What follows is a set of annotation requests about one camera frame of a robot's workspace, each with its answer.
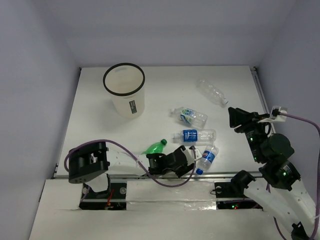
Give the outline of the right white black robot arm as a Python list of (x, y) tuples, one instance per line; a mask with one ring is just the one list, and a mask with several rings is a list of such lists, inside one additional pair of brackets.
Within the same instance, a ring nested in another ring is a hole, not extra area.
[(267, 186), (259, 185), (255, 177), (245, 170), (239, 171), (228, 182), (217, 182), (212, 193), (228, 203), (241, 200), (257, 203), (281, 224), (293, 240), (320, 238), (320, 200), (309, 195), (301, 174), (289, 158), (294, 154), (289, 139), (280, 133), (271, 134), (266, 127), (287, 118), (300, 120), (320, 128), (316, 123), (287, 113), (274, 106), (270, 114), (228, 108), (229, 126), (238, 134), (245, 134), (252, 157), (262, 164), (258, 170)]

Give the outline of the clear plastic bottle white cap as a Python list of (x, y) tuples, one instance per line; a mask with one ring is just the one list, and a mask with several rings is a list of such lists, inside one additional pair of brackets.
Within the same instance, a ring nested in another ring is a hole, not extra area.
[(229, 103), (229, 100), (225, 97), (224, 93), (211, 81), (199, 79), (196, 81), (195, 86), (211, 103), (222, 108), (225, 108)]

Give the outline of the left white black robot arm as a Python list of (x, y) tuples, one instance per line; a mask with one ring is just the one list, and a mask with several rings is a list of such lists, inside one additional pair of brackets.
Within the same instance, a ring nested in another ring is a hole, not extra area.
[(123, 145), (108, 139), (85, 142), (71, 149), (64, 159), (71, 184), (81, 184), (81, 200), (93, 195), (95, 198), (110, 198), (113, 190), (108, 171), (120, 171), (137, 177), (147, 176), (163, 187), (168, 184), (157, 178), (174, 173), (178, 178), (196, 170), (196, 161), (201, 157), (195, 146), (179, 146), (169, 154), (148, 153), (135, 156)]

